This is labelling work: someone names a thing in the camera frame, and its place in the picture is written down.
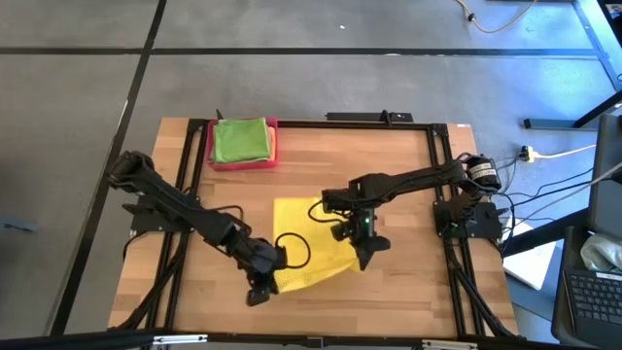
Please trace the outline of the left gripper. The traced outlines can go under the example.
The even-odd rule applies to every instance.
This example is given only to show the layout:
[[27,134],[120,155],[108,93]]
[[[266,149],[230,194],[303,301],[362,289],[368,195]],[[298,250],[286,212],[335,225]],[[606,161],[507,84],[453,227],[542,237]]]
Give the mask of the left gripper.
[[246,272],[252,287],[246,295],[249,307],[269,301],[272,294],[279,294],[274,272],[287,266],[285,248],[274,246],[263,238],[246,237],[235,245],[235,259],[238,267]]

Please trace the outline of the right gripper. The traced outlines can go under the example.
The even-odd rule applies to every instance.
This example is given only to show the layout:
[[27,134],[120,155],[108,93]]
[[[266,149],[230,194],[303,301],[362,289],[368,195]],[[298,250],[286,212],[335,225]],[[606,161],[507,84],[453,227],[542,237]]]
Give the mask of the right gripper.
[[357,243],[355,250],[360,271],[365,271],[375,252],[391,248],[391,241],[378,236],[375,231],[377,217],[374,209],[358,209],[345,215],[345,219],[330,228],[332,237],[337,241],[348,239]]

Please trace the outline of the bright green microfiber towel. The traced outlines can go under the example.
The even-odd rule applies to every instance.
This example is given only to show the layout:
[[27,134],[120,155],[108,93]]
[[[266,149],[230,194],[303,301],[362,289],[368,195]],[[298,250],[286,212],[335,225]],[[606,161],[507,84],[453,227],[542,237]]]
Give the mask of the bright green microfiber towel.
[[270,157],[269,136],[264,118],[218,121],[213,126],[213,140],[212,159]]

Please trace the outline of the pink plastic bin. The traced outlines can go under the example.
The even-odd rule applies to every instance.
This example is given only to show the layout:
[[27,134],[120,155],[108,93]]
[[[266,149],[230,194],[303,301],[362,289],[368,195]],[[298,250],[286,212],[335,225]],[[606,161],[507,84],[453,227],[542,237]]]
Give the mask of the pink plastic bin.
[[[264,118],[266,120],[267,127],[273,126],[276,129],[276,135],[278,130],[278,120],[276,118]],[[212,160],[212,154],[214,151],[214,140],[213,140],[213,126],[217,124],[218,121],[210,121],[207,127],[207,135],[208,139],[206,141],[207,146],[207,154],[205,157],[205,161],[208,165],[216,171],[232,171],[232,170],[250,170],[250,169],[263,169],[263,168],[272,168],[278,164],[278,148],[277,148],[277,161],[265,161],[265,162],[255,162],[255,163],[239,163],[239,164],[215,164]]]

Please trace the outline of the white board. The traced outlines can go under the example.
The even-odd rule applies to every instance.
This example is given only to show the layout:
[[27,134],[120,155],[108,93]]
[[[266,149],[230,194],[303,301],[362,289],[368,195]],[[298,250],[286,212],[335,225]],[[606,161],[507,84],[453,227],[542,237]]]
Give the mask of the white board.
[[503,259],[503,269],[510,276],[539,291],[544,283],[556,243],[549,242]]

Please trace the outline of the grey metal bar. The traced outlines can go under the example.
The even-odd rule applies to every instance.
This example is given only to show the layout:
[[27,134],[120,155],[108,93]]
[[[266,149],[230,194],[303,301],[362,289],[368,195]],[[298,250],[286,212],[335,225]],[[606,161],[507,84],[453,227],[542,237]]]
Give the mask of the grey metal bar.
[[557,120],[557,119],[524,119],[523,125],[527,129],[546,129],[546,130],[580,130],[580,131],[597,131],[597,124],[584,123],[580,124],[575,120]]

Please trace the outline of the black laptop keyboard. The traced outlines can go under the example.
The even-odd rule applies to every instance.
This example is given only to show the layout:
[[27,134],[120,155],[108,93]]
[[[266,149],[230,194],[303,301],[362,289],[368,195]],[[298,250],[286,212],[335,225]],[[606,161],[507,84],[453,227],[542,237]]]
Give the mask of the black laptop keyboard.
[[563,268],[551,332],[562,343],[622,350],[622,274]]

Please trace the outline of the pale cloth bundle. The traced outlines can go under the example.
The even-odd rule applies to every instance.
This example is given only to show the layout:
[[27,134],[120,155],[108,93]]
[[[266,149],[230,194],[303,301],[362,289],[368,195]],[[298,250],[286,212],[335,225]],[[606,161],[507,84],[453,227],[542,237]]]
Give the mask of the pale cloth bundle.
[[622,274],[622,239],[595,233],[582,245],[580,257],[588,270]]

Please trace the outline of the black stand legs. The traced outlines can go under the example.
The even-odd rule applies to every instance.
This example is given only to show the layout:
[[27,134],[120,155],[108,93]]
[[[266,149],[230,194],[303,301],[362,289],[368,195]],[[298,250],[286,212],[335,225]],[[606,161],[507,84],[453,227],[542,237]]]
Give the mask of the black stand legs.
[[602,103],[577,119],[570,127],[571,129],[593,130],[595,128],[591,125],[593,120],[596,120],[602,114],[610,113],[615,109],[618,109],[618,103],[622,101],[622,83],[618,80],[617,75],[615,74],[613,65],[609,61],[609,55],[605,51],[594,26],[582,9],[580,0],[574,0],[573,7],[579,21],[581,22],[581,25],[583,26],[585,34],[591,43],[595,57],[605,70],[605,73],[607,74],[608,79],[615,90],[615,93],[611,97],[608,97]]

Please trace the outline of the silver frame bracket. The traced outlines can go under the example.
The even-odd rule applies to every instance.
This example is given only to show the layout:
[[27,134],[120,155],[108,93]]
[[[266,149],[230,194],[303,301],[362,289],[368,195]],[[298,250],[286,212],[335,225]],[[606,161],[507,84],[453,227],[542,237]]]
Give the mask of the silver frame bracket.
[[154,336],[152,345],[166,346],[176,344],[202,343],[207,341],[207,334],[160,334]]
[[479,350],[476,343],[440,339],[423,339],[421,347],[422,350]]

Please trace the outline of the black aluminium table frame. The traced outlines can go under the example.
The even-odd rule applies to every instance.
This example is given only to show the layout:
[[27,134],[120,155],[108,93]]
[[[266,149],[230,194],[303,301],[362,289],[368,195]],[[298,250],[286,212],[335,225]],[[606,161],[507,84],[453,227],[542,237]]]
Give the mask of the black aluminium table frame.
[[[204,167],[198,194],[206,206],[238,205],[254,234],[272,233],[277,197],[316,196],[371,172],[401,173],[431,163],[427,132],[379,122],[279,122],[275,168],[218,172]],[[401,196],[378,213],[392,243],[364,272],[345,271],[311,288],[249,307],[248,284],[232,259],[190,238],[173,327],[210,340],[307,346],[455,339],[457,329],[434,191]]]

